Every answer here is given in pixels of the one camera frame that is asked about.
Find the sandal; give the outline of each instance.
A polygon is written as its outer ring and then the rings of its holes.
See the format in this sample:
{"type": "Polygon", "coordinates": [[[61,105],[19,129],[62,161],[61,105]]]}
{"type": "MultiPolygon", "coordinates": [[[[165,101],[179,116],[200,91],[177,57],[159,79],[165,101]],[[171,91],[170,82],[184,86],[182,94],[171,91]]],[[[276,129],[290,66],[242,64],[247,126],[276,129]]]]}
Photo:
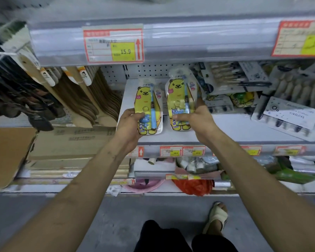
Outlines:
{"type": "Polygon", "coordinates": [[[210,210],[210,213],[209,213],[209,221],[207,222],[207,224],[205,225],[205,227],[203,229],[203,234],[207,233],[211,222],[216,220],[216,219],[222,223],[221,231],[223,230],[223,228],[226,224],[226,221],[227,221],[228,214],[222,208],[220,208],[218,206],[221,203],[222,202],[215,202],[214,203],[214,206],[212,207],[212,209],[210,210]]]}

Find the forearm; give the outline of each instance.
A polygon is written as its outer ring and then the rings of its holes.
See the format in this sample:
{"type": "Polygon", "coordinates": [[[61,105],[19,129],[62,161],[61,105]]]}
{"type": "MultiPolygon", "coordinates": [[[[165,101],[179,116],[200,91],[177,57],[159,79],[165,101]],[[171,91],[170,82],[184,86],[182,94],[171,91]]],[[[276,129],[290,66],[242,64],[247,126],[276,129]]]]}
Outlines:
{"type": "Polygon", "coordinates": [[[276,252],[315,251],[315,207],[292,192],[217,128],[209,148],[276,252]]]}
{"type": "Polygon", "coordinates": [[[124,147],[121,140],[114,137],[1,252],[76,251],[125,157],[124,147]]]}

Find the concrete floor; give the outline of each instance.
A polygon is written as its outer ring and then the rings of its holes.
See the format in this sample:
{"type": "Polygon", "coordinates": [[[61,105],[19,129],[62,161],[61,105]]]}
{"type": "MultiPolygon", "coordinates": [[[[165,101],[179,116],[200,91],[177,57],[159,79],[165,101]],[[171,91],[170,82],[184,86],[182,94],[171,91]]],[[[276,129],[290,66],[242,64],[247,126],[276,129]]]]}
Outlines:
{"type": "MultiPolygon", "coordinates": [[[[315,195],[306,198],[315,204],[315,195]]],[[[45,196],[0,196],[0,246],[50,200],[45,196]]],[[[219,196],[107,196],[77,251],[131,252],[148,219],[162,228],[180,229],[190,243],[202,231],[214,201],[227,205],[229,220],[223,234],[239,252],[272,251],[240,198],[219,196]]]]}

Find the red arrow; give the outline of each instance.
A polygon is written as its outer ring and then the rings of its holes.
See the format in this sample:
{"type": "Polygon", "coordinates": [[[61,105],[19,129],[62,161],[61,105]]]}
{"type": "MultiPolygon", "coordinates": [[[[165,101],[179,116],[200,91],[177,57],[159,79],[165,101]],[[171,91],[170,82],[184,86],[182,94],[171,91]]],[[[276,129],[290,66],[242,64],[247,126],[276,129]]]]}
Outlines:
{"type": "Polygon", "coordinates": [[[138,47],[138,59],[140,59],[140,41],[139,41],[139,39],[137,39],[135,45],[137,45],[137,47],[138,47]]]}

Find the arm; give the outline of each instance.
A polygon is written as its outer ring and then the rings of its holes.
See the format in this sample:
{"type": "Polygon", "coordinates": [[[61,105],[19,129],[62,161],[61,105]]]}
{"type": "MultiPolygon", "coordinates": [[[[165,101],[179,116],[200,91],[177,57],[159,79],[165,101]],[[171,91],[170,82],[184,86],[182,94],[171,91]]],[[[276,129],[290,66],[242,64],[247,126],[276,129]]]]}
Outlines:
{"type": "Polygon", "coordinates": [[[203,101],[189,121],[198,140],[218,157],[266,241],[276,252],[315,251],[315,207],[289,190],[214,123],[203,101]]]}
{"type": "Polygon", "coordinates": [[[18,231],[0,252],[74,252],[88,231],[105,192],[124,157],[137,145],[144,113],[126,110],[114,138],[80,174],[18,231]]]}

